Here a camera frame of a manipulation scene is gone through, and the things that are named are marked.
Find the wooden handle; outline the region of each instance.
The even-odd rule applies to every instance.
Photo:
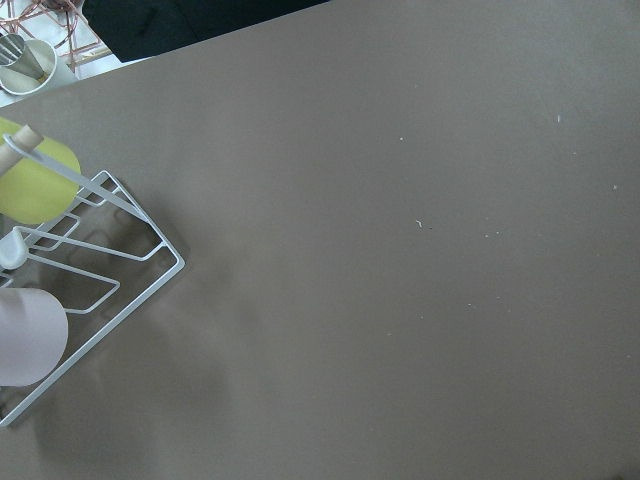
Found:
[[[42,143],[44,137],[25,125],[11,136],[14,143],[21,149],[29,152]],[[0,177],[22,159],[22,155],[13,150],[9,145],[0,145]]]

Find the countertop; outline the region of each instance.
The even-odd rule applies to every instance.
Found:
[[[640,478],[637,2],[334,0],[0,110],[185,269],[0,478]]]

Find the table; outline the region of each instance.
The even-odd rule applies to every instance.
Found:
[[[638,478],[639,20],[335,0],[2,109],[187,267],[0,477]]]

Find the white cup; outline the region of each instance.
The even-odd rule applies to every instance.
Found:
[[[56,297],[36,288],[0,288],[0,385],[46,377],[67,345],[67,315]]]
[[[0,67],[0,83],[8,93],[19,96],[32,95],[78,81],[73,72],[60,60],[53,47],[47,42],[32,38],[25,40],[25,44],[29,47],[48,77],[44,82],[40,83],[38,80],[20,72]]]

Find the gray tabletop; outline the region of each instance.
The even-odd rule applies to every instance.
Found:
[[[9,479],[640,478],[637,2],[336,0],[6,107],[186,269]]]

